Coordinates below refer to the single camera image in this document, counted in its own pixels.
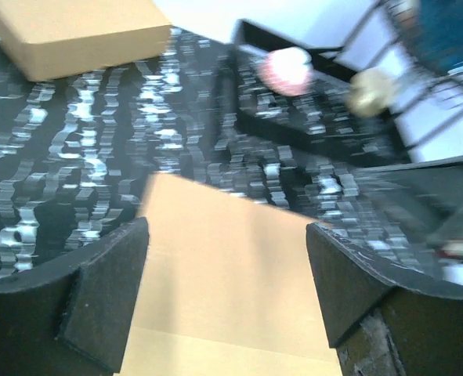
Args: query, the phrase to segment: cardboard box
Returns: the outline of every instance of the cardboard box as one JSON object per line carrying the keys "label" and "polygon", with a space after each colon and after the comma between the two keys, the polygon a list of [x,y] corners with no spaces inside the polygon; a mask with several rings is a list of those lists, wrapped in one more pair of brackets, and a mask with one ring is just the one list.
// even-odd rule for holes
{"label": "cardboard box", "polygon": [[29,81],[157,56],[169,36],[151,0],[0,0],[2,48]]}
{"label": "cardboard box", "polygon": [[150,250],[121,376],[341,376],[312,219],[166,174],[144,203]]}

